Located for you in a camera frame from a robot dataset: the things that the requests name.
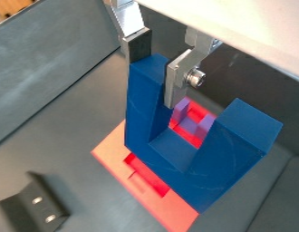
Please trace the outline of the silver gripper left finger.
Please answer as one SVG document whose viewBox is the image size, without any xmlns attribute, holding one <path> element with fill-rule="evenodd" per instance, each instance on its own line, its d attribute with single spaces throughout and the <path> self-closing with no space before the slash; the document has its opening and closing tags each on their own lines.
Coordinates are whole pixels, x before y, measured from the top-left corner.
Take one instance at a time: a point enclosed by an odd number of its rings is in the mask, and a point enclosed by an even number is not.
<svg viewBox="0 0 299 232">
<path fill-rule="evenodd" d="M 152 31 L 144 25 L 138 3 L 134 0 L 102 0 L 118 33 L 126 63 L 150 56 Z"/>
</svg>

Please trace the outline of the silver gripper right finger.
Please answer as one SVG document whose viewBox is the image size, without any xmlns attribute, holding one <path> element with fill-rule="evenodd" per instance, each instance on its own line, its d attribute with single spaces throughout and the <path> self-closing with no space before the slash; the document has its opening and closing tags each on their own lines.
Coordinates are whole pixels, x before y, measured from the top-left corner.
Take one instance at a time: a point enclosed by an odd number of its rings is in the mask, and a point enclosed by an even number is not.
<svg viewBox="0 0 299 232">
<path fill-rule="evenodd" d="M 190 46 L 166 65 L 164 85 L 164 105 L 173 109 L 185 97 L 188 86 L 198 88 L 205 73 L 200 70 L 202 59 L 222 44 L 212 36 L 189 27 L 185 43 Z"/>
</svg>

